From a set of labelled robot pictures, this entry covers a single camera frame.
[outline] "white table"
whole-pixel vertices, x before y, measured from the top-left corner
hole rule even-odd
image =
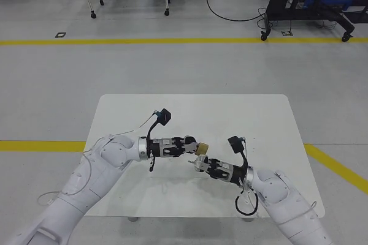
[[[248,162],[255,168],[282,170],[308,200],[317,201],[319,217],[324,206],[301,141],[288,98],[280,94],[240,95],[104,95],[101,97],[85,149],[107,134],[134,129],[154,110],[168,109],[172,119],[158,124],[151,138],[194,136],[209,145],[208,155],[242,164],[227,139],[246,137]],[[150,120],[128,134],[146,136]],[[87,216],[127,217],[244,217],[234,207],[241,191],[236,185],[197,173],[188,160],[195,155],[157,158],[154,171],[149,161],[133,162],[112,190]],[[239,203],[243,211],[252,207]],[[262,217],[268,217],[259,206]]]

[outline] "table leg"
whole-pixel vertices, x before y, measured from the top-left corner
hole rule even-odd
[[[128,220],[131,222],[135,222],[139,219],[139,217],[128,217]]]
[[[241,218],[244,222],[252,222],[254,218]]]

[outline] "white cable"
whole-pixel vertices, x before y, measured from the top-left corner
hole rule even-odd
[[[155,113],[151,114],[151,116],[150,116],[150,117],[149,117],[149,118],[148,118],[144,123],[142,123],[142,125],[140,125],[138,128],[133,129],[133,130],[130,130],[130,131],[127,131],[127,132],[119,133],[119,134],[113,134],[112,136],[123,135],[123,134],[128,134],[128,133],[131,133],[131,132],[138,131],[138,130],[139,130],[141,127],[143,127],[143,125],[145,125],[145,124],[146,124],[146,123],[151,119],[151,117],[153,117],[154,115],[155,115]],[[60,194],[60,193],[62,193],[63,195],[71,196],[71,195],[76,195],[76,194],[78,194],[79,192],[81,192],[82,190],[84,190],[84,188],[86,188],[87,184],[89,183],[89,181],[90,181],[90,179],[91,179],[92,167],[91,167],[91,162],[90,162],[89,158],[88,158],[88,157],[86,157],[85,153],[90,152],[90,151],[91,151],[91,150],[96,146],[96,144],[97,144],[101,139],[103,139],[103,138],[104,138],[104,137],[99,138],[99,139],[94,143],[94,145],[93,145],[89,150],[82,152],[82,156],[87,160],[88,165],[89,165],[89,167],[90,167],[90,171],[89,171],[89,174],[88,174],[88,177],[87,177],[87,181],[86,181],[86,183],[82,186],[82,188],[80,188],[79,190],[77,190],[76,192],[71,193],[71,194],[68,194],[68,192],[63,192],[63,190],[61,190],[61,191],[50,191],[50,192],[46,192],[46,193],[41,194],[41,195],[39,195],[39,196],[37,197],[37,202],[38,202],[38,204],[40,204],[41,206],[48,206],[48,205],[50,205],[50,204],[52,204],[52,203],[53,203],[53,201],[56,199],[56,197],[57,197],[57,196],[58,196],[58,194]],[[55,197],[51,198],[51,199],[50,199],[46,204],[41,204],[41,203],[39,202],[39,199],[40,199],[41,197],[43,197],[44,195],[48,195],[48,194],[57,194],[57,195],[56,195]]]

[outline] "wire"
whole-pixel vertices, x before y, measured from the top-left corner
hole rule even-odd
[[[207,3],[207,6],[209,7],[210,11],[215,14],[216,16],[220,17],[221,19],[224,19],[224,20],[229,20],[229,21],[233,21],[233,22],[245,22],[245,21],[251,21],[251,20],[255,20],[261,16],[263,16],[264,14],[259,14],[257,17],[253,17],[253,18],[250,18],[250,19],[246,19],[246,20],[233,20],[233,19],[229,19],[229,18],[225,18],[225,17],[222,17],[221,15],[217,14],[214,12],[214,10],[210,7],[210,3],[209,3],[209,0],[206,0],[206,3]]]
[[[255,194],[255,197],[256,197],[256,204],[255,204],[255,207],[253,207],[253,211],[252,212],[250,212],[250,213],[245,213],[245,212],[243,212],[243,211],[241,211],[240,209],[239,209],[239,204],[238,204],[238,201],[239,201],[239,198],[240,198],[240,195],[238,195],[237,197],[236,197],[236,199],[234,200],[234,204],[235,204],[235,206],[236,206],[236,210],[237,210],[237,212],[239,212],[240,214],[242,214],[242,215],[244,215],[244,216],[251,216],[251,215],[254,215],[254,214],[256,214],[257,212],[258,212],[258,206],[259,206],[259,197],[258,197],[258,194],[256,194],[256,193],[254,193]]]
[[[322,20],[322,22],[323,22],[323,24],[316,24],[316,28],[318,28],[318,29],[322,29],[322,28],[324,28],[324,29],[327,29],[327,30],[329,30],[329,31],[331,31],[332,29],[334,29],[335,28],[335,26],[337,26],[337,22],[335,21],[334,22],[334,24],[330,24],[330,25],[325,25],[324,24],[324,20]]]
[[[123,133],[119,133],[119,134],[113,134],[112,136],[117,136],[117,135],[123,135],[123,134],[128,134],[128,133],[131,133],[131,132],[135,132],[135,131],[137,131],[137,130],[139,130],[143,125],[145,125],[150,119],[151,119],[151,117],[153,117],[153,115],[154,115],[155,113],[153,113],[144,123],[142,123],[142,125],[140,125],[138,128],[136,128],[136,129],[133,129],[133,130],[130,130],[130,131],[127,131],[127,132],[123,132]],[[86,186],[87,186],[87,184],[90,182],[90,179],[91,179],[91,173],[92,173],[92,166],[91,166],[91,162],[90,162],[90,160],[89,160],[89,158],[88,157],[86,157],[86,153],[88,153],[88,152],[90,152],[95,146],[96,146],[96,144],[101,140],[101,139],[103,139],[104,137],[101,137],[101,138],[99,138],[95,143],[94,143],[94,145],[89,149],[89,150],[87,150],[87,151],[84,151],[83,153],[82,153],[82,156],[87,160],[87,162],[88,162],[88,165],[89,165],[89,168],[90,168],[90,170],[89,170],[89,174],[88,174],[88,177],[87,177],[87,181],[86,181],[86,183],[82,186],[82,188],[80,188],[79,190],[77,190],[76,192],[74,192],[74,193],[70,193],[70,194],[68,194],[68,192],[63,192],[63,190],[61,190],[61,191],[50,191],[50,192],[46,192],[46,193],[43,193],[43,194],[41,194],[41,195],[39,195],[38,197],[37,197],[37,202],[38,202],[38,204],[40,204],[41,206],[47,206],[47,205],[50,205],[53,201],[54,201],[54,199],[56,199],[56,197],[58,196],[58,194],[60,194],[60,193],[62,193],[63,195],[67,195],[67,196],[71,196],[71,195],[76,195],[76,194],[78,194],[79,192],[81,192],[82,190],[84,190],[84,188],[86,188]],[[53,198],[51,198],[46,204],[41,204],[40,202],[39,202],[39,200],[40,200],[40,198],[41,197],[43,197],[43,196],[45,196],[45,195],[48,195],[48,194],[56,194],[56,196],[55,197],[53,197]]]
[[[264,28],[263,28],[263,27],[261,27],[261,26],[259,25],[259,22],[260,22],[260,21],[262,21],[262,20],[264,20],[264,14],[266,13],[266,11],[264,11],[264,13],[260,13],[260,11],[259,11],[259,10],[261,10],[261,9],[263,9],[263,10],[267,10],[267,9],[265,9],[265,8],[258,8],[259,16],[262,16],[262,19],[258,20],[258,21],[256,22],[256,25],[257,25],[260,29],[265,30],[265,29],[266,29],[266,27],[264,27]],[[269,26],[270,26],[270,28],[273,28],[274,24],[273,24],[273,23],[271,23],[271,22],[269,22]]]

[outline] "blue object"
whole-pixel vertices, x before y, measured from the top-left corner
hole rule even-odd
[[[304,7],[309,7],[313,4],[315,0],[305,0]],[[323,4],[326,5],[343,5],[342,10],[346,11],[353,0],[321,0]]]

